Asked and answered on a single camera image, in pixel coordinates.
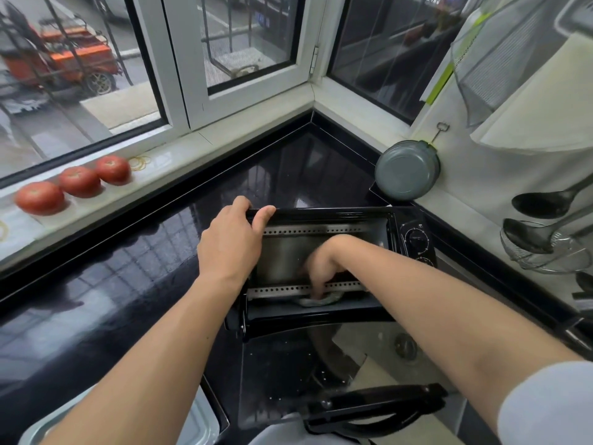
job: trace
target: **sleeve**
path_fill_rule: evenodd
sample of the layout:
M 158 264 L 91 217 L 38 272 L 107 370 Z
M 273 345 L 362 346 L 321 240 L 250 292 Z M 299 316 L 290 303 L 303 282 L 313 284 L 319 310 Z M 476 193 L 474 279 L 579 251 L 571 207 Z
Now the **sleeve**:
M 503 445 L 593 443 L 593 362 L 562 362 L 517 386 L 498 415 Z

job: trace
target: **ladle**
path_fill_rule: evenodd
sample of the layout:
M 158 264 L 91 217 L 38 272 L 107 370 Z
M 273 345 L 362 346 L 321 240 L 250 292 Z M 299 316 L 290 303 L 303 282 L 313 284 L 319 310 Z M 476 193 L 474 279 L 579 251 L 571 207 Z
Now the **ladle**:
M 552 236 L 561 227 L 593 213 L 593 205 L 586 206 L 562 220 L 544 227 L 532 227 L 519 220 L 505 218 L 502 231 L 518 247 L 537 254 L 552 254 Z
M 532 192 L 517 195 L 511 203 L 522 214 L 533 218 L 560 218 L 570 209 L 574 198 L 585 187 L 593 184 L 593 173 L 560 192 Z

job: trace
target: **street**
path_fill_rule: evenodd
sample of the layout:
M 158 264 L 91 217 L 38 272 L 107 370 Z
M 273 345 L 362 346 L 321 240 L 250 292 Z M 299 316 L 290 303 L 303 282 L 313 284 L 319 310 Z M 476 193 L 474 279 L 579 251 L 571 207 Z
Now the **street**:
M 25 14 L 27 21 L 35 29 L 39 27 L 38 22 L 41 19 L 52 17 L 43 0 L 7 1 L 13 3 Z M 103 18 L 94 8 L 91 0 L 50 1 L 59 17 L 71 19 L 76 14 L 87 22 L 92 32 L 108 38 Z M 0 5 L 0 10 L 5 12 L 3 3 Z M 202 20 L 202 6 L 197 6 L 197 10 L 199 19 Z M 224 0 L 206 0 L 206 13 L 210 36 L 228 33 L 228 11 Z M 245 6 L 233 7 L 231 18 L 233 30 L 236 28 L 245 29 L 248 24 L 248 13 Z M 137 38 L 128 20 L 113 19 L 109 25 L 115 44 L 124 55 L 126 51 L 137 52 Z M 205 36 L 203 24 L 202 36 Z M 214 68 L 210 62 L 206 62 L 206 46 L 205 44 L 203 46 L 208 85 L 227 81 L 229 77 L 226 74 Z M 245 35 L 233 37 L 233 51 L 244 50 L 248 46 L 248 39 Z M 213 40 L 211 51 L 216 58 L 228 54 L 230 52 L 228 37 Z M 148 80 L 144 62 L 140 57 L 126 59 L 124 64 L 132 83 L 138 84 Z M 0 59 L 0 69 L 4 70 L 5 68 L 4 62 Z M 117 89 L 129 87 L 129 83 L 123 75 L 115 75 L 115 80 Z M 60 98 L 60 106 L 50 101 L 37 110 L 14 113 L 8 107 L 10 102 L 4 99 L 2 104 L 5 108 L 0 111 L 0 178 L 46 159 L 110 137 L 109 130 L 79 104 L 78 100 Z

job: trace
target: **oven control knob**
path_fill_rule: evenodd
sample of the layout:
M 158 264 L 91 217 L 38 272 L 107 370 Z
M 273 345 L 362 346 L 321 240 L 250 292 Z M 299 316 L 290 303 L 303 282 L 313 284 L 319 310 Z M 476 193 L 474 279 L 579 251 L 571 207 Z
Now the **oven control knob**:
M 428 251 L 428 236 L 426 235 L 426 232 L 419 228 L 412 228 L 410 231 L 406 232 L 406 241 L 417 254 L 422 254 L 425 251 Z
M 417 257 L 416 260 L 420 261 L 420 262 L 424 262 L 425 264 L 428 264 L 431 267 L 434 267 L 434 265 L 432 264 L 430 259 L 426 259 L 426 257 Z

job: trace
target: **red tomato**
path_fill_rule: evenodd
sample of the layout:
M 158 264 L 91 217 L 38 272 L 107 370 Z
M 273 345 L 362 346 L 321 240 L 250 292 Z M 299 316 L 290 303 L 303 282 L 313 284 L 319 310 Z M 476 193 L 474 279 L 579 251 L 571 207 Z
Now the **red tomato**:
M 52 215 L 66 207 L 62 189 L 49 181 L 21 187 L 14 197 L 14 202 L 26 213 L 34 215 Z
M 97 161 L 95 170 L 103 181 L 114 186 L 128 184 L 132 176 L 130 164 L 119 156 L 103 156 Z
M 86 167 L 69 167 L 57 178 L 64 192 L 79 198 L 90 198 L 101 191 L 101 180 L 94 170 Z

